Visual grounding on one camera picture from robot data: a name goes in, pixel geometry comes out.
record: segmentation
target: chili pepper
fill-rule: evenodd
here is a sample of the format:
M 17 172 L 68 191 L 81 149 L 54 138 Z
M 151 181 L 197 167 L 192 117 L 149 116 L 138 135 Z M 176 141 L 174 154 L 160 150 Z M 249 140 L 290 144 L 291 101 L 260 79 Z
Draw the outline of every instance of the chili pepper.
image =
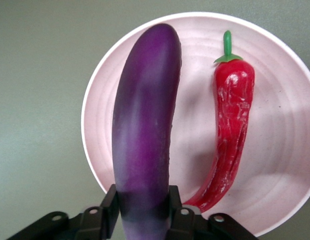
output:
M 255 73 L 241 57 L 231 53 L 231 33 L 224 34 L 224 56 L 214 72 L 216 140 L 212 167 L 196 194 L 185 204 L 202 212 L 214 206 L 230 189 L 236 177 L 246 138 L 253 99 Z

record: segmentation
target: eggplant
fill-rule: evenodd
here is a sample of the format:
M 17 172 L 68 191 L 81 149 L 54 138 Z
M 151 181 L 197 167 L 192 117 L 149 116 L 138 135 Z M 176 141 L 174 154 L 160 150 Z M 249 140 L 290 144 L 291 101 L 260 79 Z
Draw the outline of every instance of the eggplant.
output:
M 180 69 L 177 32 L 160 23 L 135 42 L 119 80 L 112 155 L 127 240 L 163 240 L 169 227 L 169 147 Z

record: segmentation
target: pink plate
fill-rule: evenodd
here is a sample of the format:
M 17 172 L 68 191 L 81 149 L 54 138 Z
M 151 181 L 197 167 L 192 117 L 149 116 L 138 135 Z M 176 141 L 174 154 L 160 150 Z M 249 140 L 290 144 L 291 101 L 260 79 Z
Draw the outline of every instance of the pink plate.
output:
M 199 188 L 214 154 L 211 81 L 232 32 L 233 53 L 256 72 L 254 100 L 238 175 L 227 195 L 203 215 L 231 215 L 256 236 L 279 226 L 310 196 L 310 72 L 281 40 L 232 16 L 187 12 L 152 20 L 121 38 L 101 59 L 86 90 L 82 137 L 91 170 L 106 192 L 114 181 L 111 126 L 126 58 L 140 34 L 172 25 L 181 41 L 182 69 L 172 127 L 170 184 L 183 201 Z

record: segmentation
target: green stem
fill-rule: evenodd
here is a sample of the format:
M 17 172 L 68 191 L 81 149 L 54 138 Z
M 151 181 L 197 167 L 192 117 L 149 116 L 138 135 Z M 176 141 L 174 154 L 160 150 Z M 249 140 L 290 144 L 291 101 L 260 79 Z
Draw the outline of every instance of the green stem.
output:
M 216 59 L 214 63 L 227 63 L 234 59 L 242 60 L 242 57 L 231 53 L 231 47 L 231 33 L 227 30 L 224 33 L 224 55 Z

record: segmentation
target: black mount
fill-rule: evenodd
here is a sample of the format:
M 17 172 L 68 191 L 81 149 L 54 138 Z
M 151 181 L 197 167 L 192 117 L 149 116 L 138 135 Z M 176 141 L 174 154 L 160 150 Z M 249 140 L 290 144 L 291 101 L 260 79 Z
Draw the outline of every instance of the black mount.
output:
M 169 186 L 169 202 L 171 227 L 165 240 L 258 240 L 227 214 L 213 214 L 206 220 L 198 208 L 183 206 L 175 185 Z M 110 239 L 118 215 L 118 197 L 113 184 L 100 206 L 89 207 L 72 219 L 64 212 L 51 212 L 7 240 Z

